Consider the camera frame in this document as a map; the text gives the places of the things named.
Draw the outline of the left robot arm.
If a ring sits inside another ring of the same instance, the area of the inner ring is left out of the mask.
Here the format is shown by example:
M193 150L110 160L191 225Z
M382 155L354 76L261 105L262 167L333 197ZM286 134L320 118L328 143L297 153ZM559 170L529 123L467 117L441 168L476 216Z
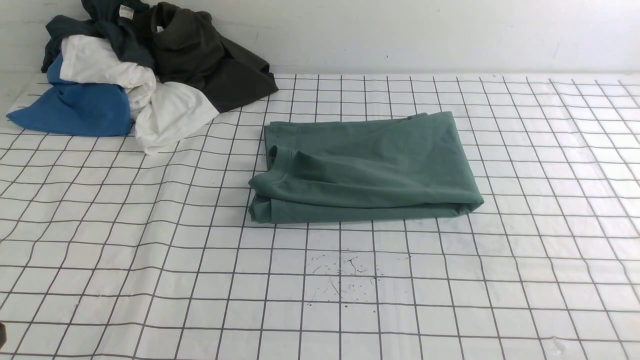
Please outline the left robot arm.
M0 322L0 349L4 347L7 342L7 328L6 325Z

